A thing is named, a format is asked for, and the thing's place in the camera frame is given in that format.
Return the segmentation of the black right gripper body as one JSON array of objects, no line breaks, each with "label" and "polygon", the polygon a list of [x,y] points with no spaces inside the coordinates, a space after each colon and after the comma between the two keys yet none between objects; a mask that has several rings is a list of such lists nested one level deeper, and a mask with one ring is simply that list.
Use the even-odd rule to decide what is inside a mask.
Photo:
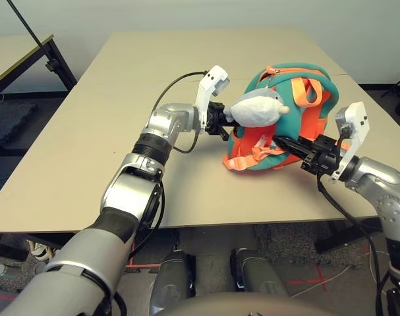
[{"label": "black right gripper body", "polygon": [[301,169],[311,174],[332,174],[337,170],[337,140],[323,134],[315,140],[300,137],[306,153]]}]

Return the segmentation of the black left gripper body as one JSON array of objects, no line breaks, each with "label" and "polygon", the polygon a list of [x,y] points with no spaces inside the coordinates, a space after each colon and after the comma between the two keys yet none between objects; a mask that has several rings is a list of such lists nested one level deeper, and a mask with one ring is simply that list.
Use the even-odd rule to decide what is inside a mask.
[{"label": "black left gripper body", "polygon": [[224,109],[225,106],[222,103],[209,102],[205,132],[211,136],[219,136],[222,140],[228,140],[229,133],[225,127],[232,127],[233,123],[226,119]]}]

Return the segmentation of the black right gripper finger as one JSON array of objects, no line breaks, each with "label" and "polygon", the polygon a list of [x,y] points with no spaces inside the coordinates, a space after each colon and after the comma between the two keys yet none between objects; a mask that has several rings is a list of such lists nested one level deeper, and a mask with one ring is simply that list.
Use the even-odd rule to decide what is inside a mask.
[{"label": "black right gripper finger", "polygon": [[313,141],[299,137],[297,140],[285,136],[274,136],[274,143],[284,151],[305,158],[312,151]]}]

